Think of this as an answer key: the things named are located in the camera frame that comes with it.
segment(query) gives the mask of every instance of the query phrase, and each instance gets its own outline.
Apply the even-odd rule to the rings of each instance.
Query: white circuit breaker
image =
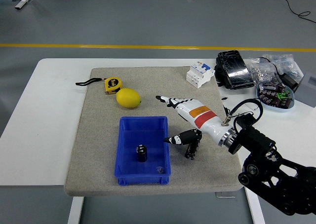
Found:
[[[196,62],[191,65],[190,71],[187,72],[187,81],[196,88],[200,88],[203,84],[211,80],[215,70],[202,62]]]

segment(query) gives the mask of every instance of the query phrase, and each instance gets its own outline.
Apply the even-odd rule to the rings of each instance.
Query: gray felt mat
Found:
[[[126,109],[116,96],[106,95],[104,82],[88,86],[78,125],[76,140],[65,181],[70,196],[143,195],[190,192],[234,191],[241,188],[237,176],[241,172],[236,155],[216,145],[204,135],[195,160],[184,157],[187,146],[170,145],[171,177],[168,185],[119,186],[114,177],[119,119],[122,116],[156,116],[168,118],[169,135],[192,129],[173,108],[167,108],[156,95],[200,100],[221,119],[223,105],[213,77],[196,89],[186,81],[189,67],[143,67],[93,69],[91,77],[121,78],[123,87],[136,90],[140,106]]]

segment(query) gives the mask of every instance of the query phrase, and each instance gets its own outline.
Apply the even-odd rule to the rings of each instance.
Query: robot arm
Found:
[[[201,140],[202,134],[208,134],[218,145],[226,146],[231,154],[245,147],[250,155],[238,176],[242,185],[287,215],[316,215],[316,168],[283,159],[277,152],[275,141],[252,127],[261,114],[247,126],[239,120],[242,129],[238,132],[228,125],[233,113],[222,122],[214,112],[196,99],[156,98],[176,109],[194,127],[193,130],[166,138],[165,142],[179,145],[194,143]],[[282,165],[296,170],[296,175],[287,175],[280,169]]]

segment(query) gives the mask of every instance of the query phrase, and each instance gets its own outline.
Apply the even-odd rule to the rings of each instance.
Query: yellow floor line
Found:
[[[6,44],[0,47],[34,48],[109,48],[109,49],[172,49],[172,50],[240,50],[240,51],[293,51],[316,52],[316,48],[269,48],[232,46],[177,46],[177,45],[88,45],[88,44]]]

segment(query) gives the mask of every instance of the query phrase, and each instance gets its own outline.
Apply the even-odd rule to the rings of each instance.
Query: red stripe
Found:
[[[200,129],[202,125],[207,122],[209,119],[215,117],[216,114],[213,111],[208,111],[202,115],[200,115],[194,122],[196,126]]]

